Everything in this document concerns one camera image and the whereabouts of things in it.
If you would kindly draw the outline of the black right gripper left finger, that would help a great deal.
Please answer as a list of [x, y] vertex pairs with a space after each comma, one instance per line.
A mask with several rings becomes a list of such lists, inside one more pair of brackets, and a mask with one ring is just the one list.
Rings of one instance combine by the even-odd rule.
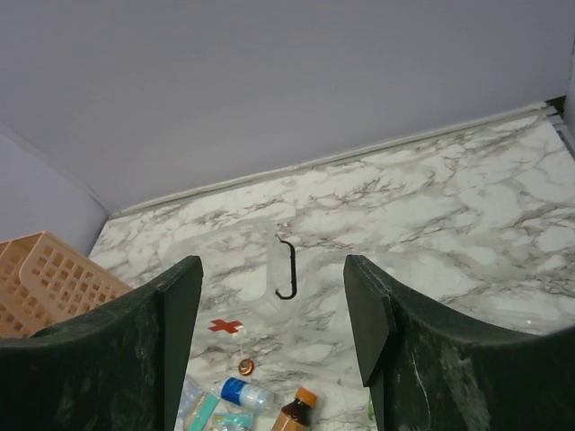
[[189, 256], [131, 292], [1, 342], [3, 430], [172, 430], [203, 268]]

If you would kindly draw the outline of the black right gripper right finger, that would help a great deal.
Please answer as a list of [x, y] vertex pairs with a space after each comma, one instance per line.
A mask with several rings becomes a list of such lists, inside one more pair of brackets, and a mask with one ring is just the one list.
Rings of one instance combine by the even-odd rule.
[[477, 320], [360, 255], [343, 277], [379, 429], [573, 429], [573, 328], [537, 336]]

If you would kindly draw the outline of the cotton swab pack teal header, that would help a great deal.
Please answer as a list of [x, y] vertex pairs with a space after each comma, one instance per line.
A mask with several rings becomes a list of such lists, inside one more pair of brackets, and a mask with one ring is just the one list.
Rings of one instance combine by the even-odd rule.
[[219, 398], [199, 387], [190, 378], [183, 381], [175, 431], [202, 431], [215, 411]]

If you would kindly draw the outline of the brown bottle orange cap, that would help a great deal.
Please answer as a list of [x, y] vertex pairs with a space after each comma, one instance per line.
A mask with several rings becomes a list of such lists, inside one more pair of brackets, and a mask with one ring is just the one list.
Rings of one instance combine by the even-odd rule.
[[305, 387], [299, 387], [294, 400], [283, 406], [272, 431], [308, 431], [312, 428], [314, 408], [318, 396]]

